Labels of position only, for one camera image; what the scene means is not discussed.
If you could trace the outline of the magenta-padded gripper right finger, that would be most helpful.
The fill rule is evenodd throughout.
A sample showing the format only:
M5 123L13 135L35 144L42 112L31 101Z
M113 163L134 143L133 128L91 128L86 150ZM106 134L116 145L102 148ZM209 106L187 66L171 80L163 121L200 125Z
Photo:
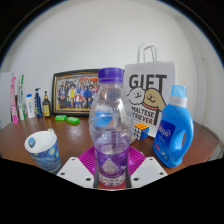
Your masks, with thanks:
M166 176L167 173L154 157L145 157L137 149L129 148L126 171L128 188L140 188Z

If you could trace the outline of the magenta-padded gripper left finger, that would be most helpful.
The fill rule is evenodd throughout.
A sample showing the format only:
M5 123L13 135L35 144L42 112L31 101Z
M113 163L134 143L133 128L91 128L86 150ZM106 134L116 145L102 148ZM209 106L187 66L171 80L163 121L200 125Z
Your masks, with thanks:
M70 157L57 175L84 188L98 186L97 161L91 147L79 157Z

